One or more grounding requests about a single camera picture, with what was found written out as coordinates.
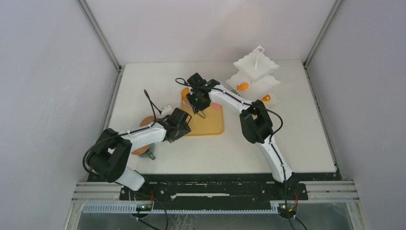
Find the orange round tart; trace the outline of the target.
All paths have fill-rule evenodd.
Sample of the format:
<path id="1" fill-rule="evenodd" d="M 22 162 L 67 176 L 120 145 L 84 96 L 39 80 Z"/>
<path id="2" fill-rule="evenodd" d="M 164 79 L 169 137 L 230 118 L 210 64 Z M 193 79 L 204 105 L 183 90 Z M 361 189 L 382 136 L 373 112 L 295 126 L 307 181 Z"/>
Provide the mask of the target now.
<path id="1" fill-rule="evenodd" d="M 187 100 L 187 94 L 189 94 L 189 93 L 190 93 L 190 89 L 189 88 L 184 88 L 181 91 L 181 99 L 182 100 Z"/>

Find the pink handled metal tongs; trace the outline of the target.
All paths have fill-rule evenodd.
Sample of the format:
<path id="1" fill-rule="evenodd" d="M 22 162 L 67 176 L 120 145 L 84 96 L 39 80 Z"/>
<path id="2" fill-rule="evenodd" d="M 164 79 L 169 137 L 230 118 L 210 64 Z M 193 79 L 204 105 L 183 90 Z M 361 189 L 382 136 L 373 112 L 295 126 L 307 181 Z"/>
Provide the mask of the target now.
<path id="1" fill-rule="evenodd" d="M 206 118 L 204 111 L 197 111 L 195 114 L 198 115 L 199 117 L 201 117 L 202 119 Z"/>

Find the yellow serving tray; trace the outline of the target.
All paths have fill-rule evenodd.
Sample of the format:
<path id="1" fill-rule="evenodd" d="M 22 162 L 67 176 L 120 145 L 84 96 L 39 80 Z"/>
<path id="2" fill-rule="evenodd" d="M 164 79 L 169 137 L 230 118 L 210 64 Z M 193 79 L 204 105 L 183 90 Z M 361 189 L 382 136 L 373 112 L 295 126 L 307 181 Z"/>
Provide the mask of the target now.
<path id="1" fill-rule="evenodd" d="M 220 104 L 211 103 L 211 105 L 204 110 L 206 115 L 205 119 L 202 119 L 193 113 L 188 100 L 181 99 L 181 109 L 191 115 L 191 120 L 189 122 L 191 132 L 186 136 L 213 136 L 223 133 L 224 118 L 223 109 Z"/>

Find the small orange pastry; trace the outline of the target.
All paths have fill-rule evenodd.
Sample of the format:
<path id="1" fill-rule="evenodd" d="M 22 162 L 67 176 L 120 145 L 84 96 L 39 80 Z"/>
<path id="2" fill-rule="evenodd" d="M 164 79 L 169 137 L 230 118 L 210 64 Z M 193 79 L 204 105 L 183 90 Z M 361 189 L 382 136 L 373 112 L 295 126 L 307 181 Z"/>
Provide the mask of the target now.
<path id="1" fill-rule="evenodd" d="M 244 83 L 241 83 L 240 85 L 237 85 L 237 91 L 245 91 L 248 88 L 249 88 L 248 82 L 244 82 Z"/>

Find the white three tier stand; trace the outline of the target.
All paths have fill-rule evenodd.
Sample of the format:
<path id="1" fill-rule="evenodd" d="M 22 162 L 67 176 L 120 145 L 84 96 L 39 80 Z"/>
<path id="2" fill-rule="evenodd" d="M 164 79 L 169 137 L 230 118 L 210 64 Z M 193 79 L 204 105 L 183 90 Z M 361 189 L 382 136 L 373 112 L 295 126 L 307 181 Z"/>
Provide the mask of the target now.
<path id="1" fill-rule="evenodd" d="M 274 90 L 280 86 L 281 82 L 271 74 L 280 66 L 265 56 L 264 51 L 262 46 L 257 46 L 248 55 L 234 62 L 238 72 L 227 79 L 226 83 L 232 90 L 237 91 L 237 85 L 248 82 L 249 88 L 247 90 L 237 91 L 239 96 L 249 101 L 256 101 L 269 94 L 271 101 L 264 104 L 268 108 L 274 108 L 280 104 Z"/>

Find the orange glazed donut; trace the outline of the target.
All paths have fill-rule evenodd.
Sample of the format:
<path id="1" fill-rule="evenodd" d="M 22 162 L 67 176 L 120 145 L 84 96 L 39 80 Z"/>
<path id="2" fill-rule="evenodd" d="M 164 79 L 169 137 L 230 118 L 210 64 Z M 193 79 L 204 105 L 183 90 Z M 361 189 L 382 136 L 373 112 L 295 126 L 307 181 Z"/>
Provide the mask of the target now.
<path id="1" fill-rule="evenodd" d="M 267 94 L 261 99 L 261 101 L 264 103 L 268 103 L 271 101 L 271 96 L 269 94 Z"/>

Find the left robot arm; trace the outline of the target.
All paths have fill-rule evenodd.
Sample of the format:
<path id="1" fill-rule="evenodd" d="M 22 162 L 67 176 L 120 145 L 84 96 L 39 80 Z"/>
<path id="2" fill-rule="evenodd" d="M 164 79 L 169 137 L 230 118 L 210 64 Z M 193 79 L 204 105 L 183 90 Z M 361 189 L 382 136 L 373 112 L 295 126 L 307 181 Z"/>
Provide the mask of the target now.
<path id="1" fill-rule="evenodd" d="M 131 152 L 158 142 L 172 143 L 190 133 L 189 117 L 187 112 L 175 108 L 170 115 L 133 131 L 120 134 L 107 128 L 84 154 L 84 168 L 93 169 L 108 183 L 131 189 L 133 196 L 143 200 L 148 197 L 150 188 L 143 175 L 127 166 Z"/>

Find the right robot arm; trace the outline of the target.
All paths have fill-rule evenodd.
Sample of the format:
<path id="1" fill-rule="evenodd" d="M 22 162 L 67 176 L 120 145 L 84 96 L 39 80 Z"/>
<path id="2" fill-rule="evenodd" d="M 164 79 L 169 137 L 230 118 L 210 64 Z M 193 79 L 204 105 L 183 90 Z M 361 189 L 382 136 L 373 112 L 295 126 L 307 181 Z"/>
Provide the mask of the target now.
<path id="1" fill-rule="evenodd" d="M 249 101 L 225 88 L 215 79 L 205 80 L 195 73 L 184 81 L 190 92 L 186 95 L 194 113 L 202 112 L 211 104 L 219 104 L 239 116 L 242 135 L 251 144 L 256 145 L 270 166 L 277 195 L 290 199 L 296 192 L 299 180 L 288 166 L 279 150 L 273 130 L 272 113 L 261 100 Z"/>

